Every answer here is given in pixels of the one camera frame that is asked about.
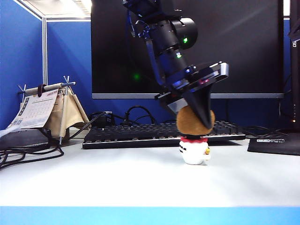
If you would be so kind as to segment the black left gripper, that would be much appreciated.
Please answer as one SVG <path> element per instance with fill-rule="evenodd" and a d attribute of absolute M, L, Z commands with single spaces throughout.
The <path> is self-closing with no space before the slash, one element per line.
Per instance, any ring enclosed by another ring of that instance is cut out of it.
<path fill-rule="evenodd" d="M 202 124 L 212 128 L 214 122 L 210 115 L 210 92 L 213 83 L 229 76 L 229 64 L 218 62 L 209 67 L 201 68 L 178 80 L 173 90 L 157 94 L 154 98 L 161 103 L 166 102 L 167 108 L 177 114 L 183 107 L 189 105 Z"/>

